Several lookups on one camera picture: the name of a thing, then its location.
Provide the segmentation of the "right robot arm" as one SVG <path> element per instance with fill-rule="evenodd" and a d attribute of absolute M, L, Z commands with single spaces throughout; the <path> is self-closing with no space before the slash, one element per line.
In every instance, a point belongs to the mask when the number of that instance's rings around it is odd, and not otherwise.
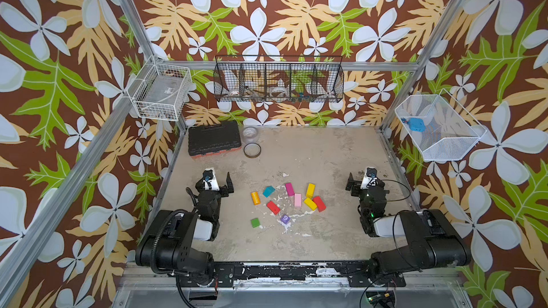
<path fill-rule="evenodd" d="M 401 210 L 387 215 L 386 205 L 392 202 L 387 199 L 390 191 L 375 168 L 368 168 L 360 181 L 349 175 L 345 189 L 359 199 L 358 214 L 365 234 L 394 242 L 393 250 L 371 255 L 367 269 L 371 279 L 456 268 L 472 261 L 470 247 L 440 210 Z"/>

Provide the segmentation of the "pink block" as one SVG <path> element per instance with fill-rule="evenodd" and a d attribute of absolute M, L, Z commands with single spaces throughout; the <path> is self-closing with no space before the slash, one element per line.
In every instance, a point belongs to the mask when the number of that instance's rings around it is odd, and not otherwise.
<path fill-rule="evenodd" d="M 294 206 L 295 206 L 296 208 L 300 208 L 301 205 L 302 205 L 302 195 L 299 194 L 299 193 L 296 193 L 296 194 L 294 195 Z"/>

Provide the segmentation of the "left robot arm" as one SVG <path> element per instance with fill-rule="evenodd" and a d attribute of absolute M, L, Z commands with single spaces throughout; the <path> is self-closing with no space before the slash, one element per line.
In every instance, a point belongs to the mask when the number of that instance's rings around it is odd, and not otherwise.
<path fill-rule="evenodd" d="M 195 184 L 190 210 L 160 210 L 136 248 L 135 262 L 158 275 L 185 275 L 196 282 L 209 282 L 214 276 L 214 260 L 209 252 L 192 248 L 194 240 L 212 242 L 218 235 L 221 201 L 234 193 L 233 181 L 226 176 L 218 185 L 215 171 L 206 169 Z"/>

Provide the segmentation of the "yellow rectangular block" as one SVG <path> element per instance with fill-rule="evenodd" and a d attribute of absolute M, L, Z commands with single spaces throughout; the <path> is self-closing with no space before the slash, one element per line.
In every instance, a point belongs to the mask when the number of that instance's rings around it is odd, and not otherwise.
<path fill-rule="evenodd" d="M 316 203 L 309 197 L 306 197 L 305 200 L 303 201 L 303 203 L 308 207 L 310 208 L 312 211 L 316 210 L 318 208 L 318 206 L 316 205 Z"/>

